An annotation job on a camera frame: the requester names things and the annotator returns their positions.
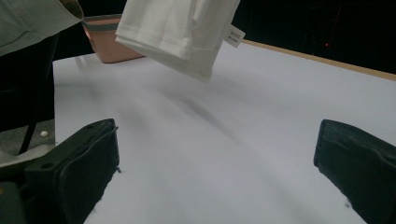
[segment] sleeve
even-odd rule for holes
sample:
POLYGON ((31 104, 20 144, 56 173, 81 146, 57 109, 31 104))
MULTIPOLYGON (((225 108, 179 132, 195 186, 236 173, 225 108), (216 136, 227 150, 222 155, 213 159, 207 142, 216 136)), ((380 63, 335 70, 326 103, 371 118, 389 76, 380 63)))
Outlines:
POLYGON ((0 1, 0 56, 36 44, 82 18, 78 0, 0 1))

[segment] white cloth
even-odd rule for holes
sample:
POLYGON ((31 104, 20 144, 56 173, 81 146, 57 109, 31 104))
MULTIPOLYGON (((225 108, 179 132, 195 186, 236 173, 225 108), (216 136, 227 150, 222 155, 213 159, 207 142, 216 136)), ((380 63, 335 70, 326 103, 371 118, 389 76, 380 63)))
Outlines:
POLYGON ((36 44, 83 17, 77 0, 0 1, 0 56, 36 44))
POLYGON ((239 0, 128 0, 117 41, 207 82, 239 0))

